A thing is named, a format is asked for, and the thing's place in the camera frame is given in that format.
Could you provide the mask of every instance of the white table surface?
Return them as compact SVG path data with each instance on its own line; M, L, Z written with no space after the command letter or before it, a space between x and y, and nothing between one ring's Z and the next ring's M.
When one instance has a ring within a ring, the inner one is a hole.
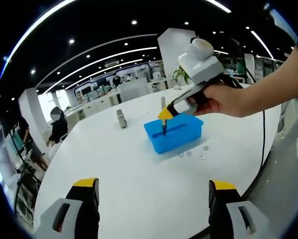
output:
M263 144L262 113L234 118L201 116L201 139L158 155L144 130L157 119L169 89L111 107L76 124L51 162L38 192L34 230L40 215L73 183L99 178L101 239L187 239L207 228L208 182L224 180L243 194L256 177ZM128 123L119 126L116 110ZM266 111L267 157L277 132L281 106ZM192 156L179 152L190 150Z

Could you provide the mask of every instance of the green plant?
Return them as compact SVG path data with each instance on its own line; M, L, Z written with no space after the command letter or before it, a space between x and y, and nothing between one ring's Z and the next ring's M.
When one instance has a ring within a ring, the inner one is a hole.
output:
M178 78L182 77L184 79L184 81L186 82L186 84L188 84L188 81L190 79L190 77L188 76L188 74L182 69L181 66L179 66L178 70L175 70L173 72L172 78L178 83Z

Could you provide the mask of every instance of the black ceiling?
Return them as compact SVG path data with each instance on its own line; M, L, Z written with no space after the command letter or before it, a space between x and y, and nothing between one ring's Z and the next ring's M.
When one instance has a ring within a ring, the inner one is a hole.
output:
M30 25L48 9L60 1L26 0L11 1L2 5L0 20L0 72L4 65L3 57L8 56L13 46L30 27ZM157 34L157 36L138 37L117 41L96 48L83 54L47 77L38 86L44 91L49 85L62 79L78 68L103 57L123 51L158 47L157 37L169 27L194 30L201 38L213 44L214 49L235 54L231 38L238 40L245 52L268 56L265 49L245 27L249 26L263 39L273 56L285 60L284 53L291 52L294 45L291 38L277 28L273 20L263 11L265 1L254 0L218 0L232 10L225 13L204 0L76 0L62 8L44 21L20 46L12 57L0 80L0 111L5 111L24 89L35 87L47 74L68 59L87 49L115 39L141 34ZM70 38L75 39L71 46ZM146 52L130 53L117 57L125 61L145 57L145 60L161 59L159 48ZM104 62L88 67L71 77L64 83L74 83L104 67ZM32 76L30 70L36 69Z

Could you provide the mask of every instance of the blue container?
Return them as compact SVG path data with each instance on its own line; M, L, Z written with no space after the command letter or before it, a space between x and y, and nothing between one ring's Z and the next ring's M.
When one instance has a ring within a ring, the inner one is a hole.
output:
M163 136L161 120L145 123L144 127L157 153L164 153L201 137L203 121L194 116L179 114L167 120Z

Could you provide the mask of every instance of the curved light strip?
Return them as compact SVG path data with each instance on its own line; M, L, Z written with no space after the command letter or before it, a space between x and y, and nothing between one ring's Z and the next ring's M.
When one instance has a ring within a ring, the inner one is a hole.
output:
M225 7L224 5L222 5L221 3L219 3L219 2L217 2L215 0L206 0L206 1L208 1L209 3L217 6L220 9L224 10L226 13L230 13L231 12L230 9L228 9L227 7Z
M265 57L265 56L256 56L256 58L262 58L262 59L266 59L266 60L270 60L270 61L276 61L276 62L284 63L284 61L282 61L282 60L272 59L270 57Z
M255 31L251 31L251 33L262 44L262 46L264 47L264 49L266 49L267 53L270 55L270 57L272 58L272 60L274 60L274 57L273 57L272 53L270 52L270 50L268 49L268 47L266 46L266 44L262 41L262 39L257 35L257 33Z
M62 7L70 4L71 2L73 2L75 0L65 0L62 1L60 4L56 5L55 7L53 7L52 9L50 9L49 11L47 11L43 16L41 16L36 22L33 23L32 26L30 26L30 28L25 32L25 34L20 38L20 40L18 41L18 43L16 44L16 46L14 47L14 49L11 51L9 57L7 58L5 65L3 67L3 70L0 74L0 78L2 77L7 65L9 64L12 56L15 54L16 50L19 48L19 46L25 41L25 39L35 30L35 28L37 28L43 21L45 21L48 17L50 17L53 13L57 12L58 10L60 10Z
M135 50L125 51L125 52L121 52L121 53L118 53L118 54L115 54L115 55L107 56L107 57L102 58L102 59L100 59L100 60L94 61L94 62L92 62L92 63L90 63L90 64L88 64L88 65L86 65L86 66L83 66L83 67L77 69L76 71L73 71L73 72L70 73L69 75L67 75L67 76L65 76L64 78L60 79L60 80L57 81L55 84L53 84L51 87L49 87L43 94L46 94L47 92L49 92L52 88L54 88L56 85L58 85L60 82L62 82L63 80L67 79L68 77L70 77L70 76L74 75L75 73L77 73L77 72L79 72L79 71L81 71L81 70L83 70L83 69L85 69L85 68L87 68L87 67L89 67L89 66L91 66L91 65L94 65L94 64L96 64L96 63L98 63L98 62L100 62L100 61L104 61L104 60L107 60L107 59L109 59L109 58L116 57L116 56L120 56L120 55L124 55L124 54L131 53L131 52L145 51L145 50L153 50L153 49L157 49L157 47L154 46L154 47L147 47L147 48L140 48L140 49L135 49Z
M78 84L79 82L82 82L83 80L86 80L87 78L89 78L89 77L91 77L91 76L94 76L94 75L96 75L96 74L98 74L98 73L102 73L102 72L104 72L104 71L108 71L108 70L113 69L113 68L118 67L118 66L127 65L127 64L134 63L134 62L138 62L138 61L142 61L142 60L143 60L143 59L138 59L138 60L134 60L134 61L129 61L129 62L125 62L125 63L118 64L118 65L116 65L116 66L108 67L108 68L106 68L106 69L104 69L104 70L101 70L101 71L97 71L96 73L93 73L93 74L91 74L91 75L89 75L89 76L86 76L85 78L83 78L83 79L81 79L81 80L79 80L79 81L76 81L75 83L73 83L73 84L71 84L70 86L66 87L65 90L69 89L70 87L72 87L72 86Z
M213 50L214 52L218 52L218 53L222 53L222 54L225 54L225 55L229 55L229 53L227 52L224 52L224 51L217 51L217 50Z
M68 62L70 62L71 60L75 59L76 57L79 57L81 55L84 55L85 53L89 52L89 51L92 51L98 47L102 47L102 46L105 46L105 45L108 45L108 44L111 44L111 43L114 43L114 42L117 42L117 41L123 41L123 40L127 40L127 39L132 39L132 38L137 38L137 37L144 37L144 36L157 36L157 34L145 34L145 35L137 35L137 36L128 36L128 37L124 37L124 38L119 38L119 39L116 39L116 40L112 40L112 41L108 41L108 42L105 42L103 44L100 44L100 45L97 45L97 46L94 46L92 48L89 48L88 50L84 51L84 52L81 52L79 53L78 55L70 58L69 60L65 61L63 64L61 64L60 66L56 67L54 70L52 70L51 72L48 73L47 76L45 76L37 85L36 87L42 83L47 77L49 77L52 73L54 73L56 70L58 70L60 67L62 67L63 65L67 64Z

